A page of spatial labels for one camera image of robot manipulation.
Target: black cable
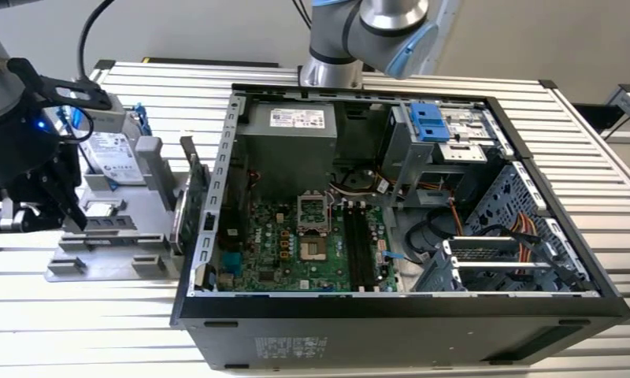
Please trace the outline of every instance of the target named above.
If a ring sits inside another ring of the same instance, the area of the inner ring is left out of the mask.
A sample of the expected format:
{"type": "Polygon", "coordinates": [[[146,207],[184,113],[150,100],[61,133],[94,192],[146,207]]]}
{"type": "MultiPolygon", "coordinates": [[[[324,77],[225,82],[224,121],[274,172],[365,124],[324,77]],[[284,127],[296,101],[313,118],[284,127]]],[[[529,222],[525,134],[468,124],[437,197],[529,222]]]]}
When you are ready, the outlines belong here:
{"type": "Polygon", "coordinates": [[[492,224],[490,226],[488,226],[486,228],[481,228],[476,233],[474,233],[474,236],[484,236],[485,234],[488,234],[489,232],[494,231],[494,230],[500,230],[500,235],[508,235],[510,236],[512,238],[514,238],[516,240],[524,240],[529,243],[541,243],[542,241],[542,238],[536,236],[536,235],[532,235],[532,234],[524,234],[522,232],[514,232],[512,230],[509,230],[505,226],[502,226],[501,224],[492,224]]]}
{"type": "Polygon", "coordinates": [[[425,248],[418,248],[414,244],[413,244],[413,240],[410,239],[410,237],[413,236],[413,234],[422,228],[422,227],[428,227],[429,230],[432,231],[432,233],[440,237],[441,239],[448,239],[450,238],[452,236],[454,236],[453,233],[449,233],[449,232],[445,232],[444,230],[441,230],[440,228],[437,228],[433,224],[434,222],[434,219],[437,217],[440,217],[441,215],[444,215],[445,213],[449,213],[450,211],[450,208],[449,207],[438,207],[436,209],[432,209],[428,214],[426,214],[426,217],[424,220],[421,220],[418,223],[416,223],[413,226],[410,226],[409,230],[406,231],[405,233],[405,237],[404,237],[404,240],[405,240],[405,244],[406,244],[406,247],[409,248],[406,250],[406,254],[409,255],[409,258],[406,258],[406,260],[409,260],[410,262],[413,262],[414,264],[422,264],[421,262],[417,262],[417,261],[421,261],[420,260],[420,257],[416,253],[418,254],[424,254],[424,253],[429,253],[429,256],[432,256],[433,252],[436,251],[436,247],[432,243],[428,242],[428,244],[434,248],[433,250],[426,250],[425,248]]]}
{"type": "MultiPolygon", "coordinates": [[[[70,135],[74,135],[73,132],[72,132],[72,126],[69,123],[65,124],[65,130],[66,132],[70,134],[70,135]]],[[[81,153],[81,157],[84,158],[84,160],[86,161],[86,166],[88,166],[88,169],[89,171],[92,172],[92,175],[96,174],[96,169],[93,169],[93,166],[92,166],[92,161],[90,159],[88,158],[86,156],[86,152],[84,152],[84,148],[78,147],[78,150],[80,150],[80,153],[81,153]]]]}
{"type": "Polygon", "coordinates": [[[629,121],[630,121],[630,117],[628,117],[628,118],[625,119],[625,121],[621,122],[616,128],[613,128],[612,132],[608,134],[608,136],[605,136],[605,137],[602,138],[602,140],[608,140],[609,137],[613,135],[613,133],[617,132],[618,129],[621,128],[621,126],[624,126],[629,121]]]}
{"type": "Polygon", "coordinates": [[[308,10],[305,10],[304,0],[298,0],[298,3],[301,4],[301,8],[304,10],[305,19],[308,20],[308,23],[312,25],[313,20],[310,19],[310,16],[308,15],[308,10]]]}
{"type": "Polygon", "coordinates": [[[301,20],[304,20],[305,26],[308,27],[308,30],[310,30],[310,23],[308,22],[308,17],[304,15],[304,11],[298,7],[298,3],[296,0],[292,0],[292,4],[294,4],[296,10],[298,11],[298,14],[301,16],[301,20]]]}
{"type": "Polygon", "coordinates": [[[114,0],[104,0],[101,2],[101,4],[97,6],[92,14],[89,15],[86,23],[84,24],[84,28],[81,28],[80,42],[77,44],[77,71],[80,74],[80,80],[90,81],[86,75],[86,69],[84,68],[84,50],[86,49],[88,32],[92,30],[92,26],[97,18],[113,2],[114,0]]]}
{"type": "MultiPolygon", "coordinates": [[[[425,220],[428,219],[428,214],[429,214],[429,213],[425,213],[425,214],[424,214],[425,220]]],[[[424,240],[424,242],[428,243],[428,245],[429,245],[432,248],[436,249],[436,245],[429,242],[428,236],[426,236],[426,234],[424,233],[424,227],[420,229],[420,234],[422,234],[422,240],[424,240]]]]}
{"type": "Polygon", "coordinates": [[[77,109],[81,114],[84,114],[84,117],[86,118],[88,120],[88,133],[81,137],[81,138],[68,138],[68,137],[61,137],[61,140],[64,143],[66,144],[80,144],[80,143],[84,143],[85,141],[89,140],[89,138],[92,137],[92,134],[93,134],[93,131],[96,130],[96,124],[93,123],[93,117],[92,115],[88,113],[88,111],[84,110],[84,108],[77,108],[74,107],[74,109],[77,109]]]}

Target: orange wire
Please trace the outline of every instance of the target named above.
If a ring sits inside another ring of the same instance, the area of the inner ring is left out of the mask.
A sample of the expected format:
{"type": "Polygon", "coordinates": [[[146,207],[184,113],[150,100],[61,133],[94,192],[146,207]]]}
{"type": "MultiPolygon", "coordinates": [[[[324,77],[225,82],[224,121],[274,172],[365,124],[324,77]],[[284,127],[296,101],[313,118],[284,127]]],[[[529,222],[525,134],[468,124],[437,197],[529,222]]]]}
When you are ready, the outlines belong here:
{"type": "Polygon", "coordinates": [[[453,199],[450,199],[449,202],[450,202],[450,211],[453,212],[453,218],[454,218],[454,228],[456,228],[458,236],[462,236],[462,234],[464,234],[462,224],[460,223],[458,212],[454,209],[453,199]]]}

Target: power supply label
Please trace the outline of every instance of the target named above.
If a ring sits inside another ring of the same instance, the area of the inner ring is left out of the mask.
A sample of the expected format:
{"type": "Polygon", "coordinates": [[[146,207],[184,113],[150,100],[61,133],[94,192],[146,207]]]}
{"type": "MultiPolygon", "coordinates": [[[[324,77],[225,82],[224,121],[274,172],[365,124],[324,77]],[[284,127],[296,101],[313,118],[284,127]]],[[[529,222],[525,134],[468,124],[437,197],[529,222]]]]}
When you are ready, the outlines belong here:
{"type": "Polygon", "coordinates": [[[273,128],[325,128],[325,111],[312,109],[273,109],[273,128]]]}
{"type": "Polygon", "coordinates": [[[256,337],[256,354],[260,358],[322,358],[326,337],[256,337]]]}

